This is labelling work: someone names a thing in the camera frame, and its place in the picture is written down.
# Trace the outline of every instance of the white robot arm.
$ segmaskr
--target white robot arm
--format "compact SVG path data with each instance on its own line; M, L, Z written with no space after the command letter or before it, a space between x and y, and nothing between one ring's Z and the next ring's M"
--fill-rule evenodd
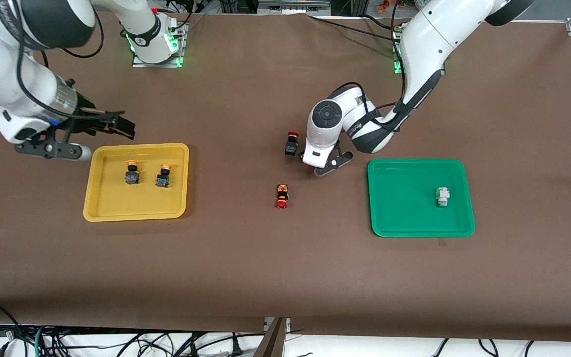
M154 14L146 0L0 0L0 132L18 152L87 160L91 152L68 143L70 134L103 131L133 139L134 124L121 117L122 112L96 110L74 90L73 81L65 81L32 56L33 50L87 43L96 25L93 4L116 14L145 63L165 61L177 52L169 40L177 21ZM56 140L57 129L65 131L64 140Z
M342 129L358 151L382 149L435 88L444 60L483 20L503 25L532 1L431 0L403 30L400 53L406 88L392 110L383 117L358 84L342 86L312 109L303 162L320 168L318 175L336 169L337 163L328 156Z

